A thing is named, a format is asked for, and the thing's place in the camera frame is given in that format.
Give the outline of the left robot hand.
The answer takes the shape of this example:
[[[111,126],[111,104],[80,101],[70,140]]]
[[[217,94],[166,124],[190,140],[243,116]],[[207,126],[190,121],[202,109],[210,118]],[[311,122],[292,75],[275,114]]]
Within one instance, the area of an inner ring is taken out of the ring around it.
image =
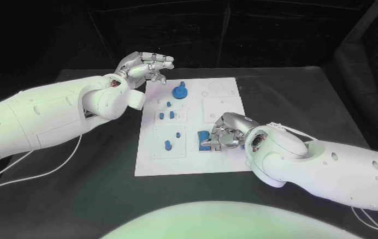
[[[166,77],[161,75],[161,69],[173,69],[173,57],[150,53],[132,52],[119,61],[114,74],[121,76],[129,88],[138,88],[145,80],[160,81],[166,84]]]

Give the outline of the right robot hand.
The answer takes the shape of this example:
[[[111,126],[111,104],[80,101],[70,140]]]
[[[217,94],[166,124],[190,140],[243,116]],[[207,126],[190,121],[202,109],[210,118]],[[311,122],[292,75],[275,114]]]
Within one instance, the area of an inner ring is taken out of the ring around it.
[[[245,115],[225,112],[216,120],[210,131],[197,132],[199,150],[209,151],[213,147],[233,149],[245,144],[248,134],[259,124]]]

